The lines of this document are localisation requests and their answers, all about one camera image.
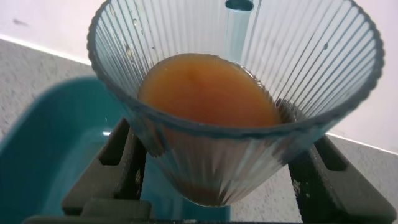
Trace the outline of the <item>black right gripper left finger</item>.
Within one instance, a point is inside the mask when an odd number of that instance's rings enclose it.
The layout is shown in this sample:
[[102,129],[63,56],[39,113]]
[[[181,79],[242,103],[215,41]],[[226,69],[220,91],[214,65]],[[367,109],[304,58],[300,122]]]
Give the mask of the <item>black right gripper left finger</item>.
[[65,215],[148,219],[150,202],[141,200],[147,151],[122,118],[100,152],[63,198]]

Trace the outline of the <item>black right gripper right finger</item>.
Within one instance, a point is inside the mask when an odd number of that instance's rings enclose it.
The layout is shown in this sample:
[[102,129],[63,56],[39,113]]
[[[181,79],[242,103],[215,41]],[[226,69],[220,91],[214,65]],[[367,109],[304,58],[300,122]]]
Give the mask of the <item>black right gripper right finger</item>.
[[304,223],[393,223],[395,208],[323,136],[289,162]]

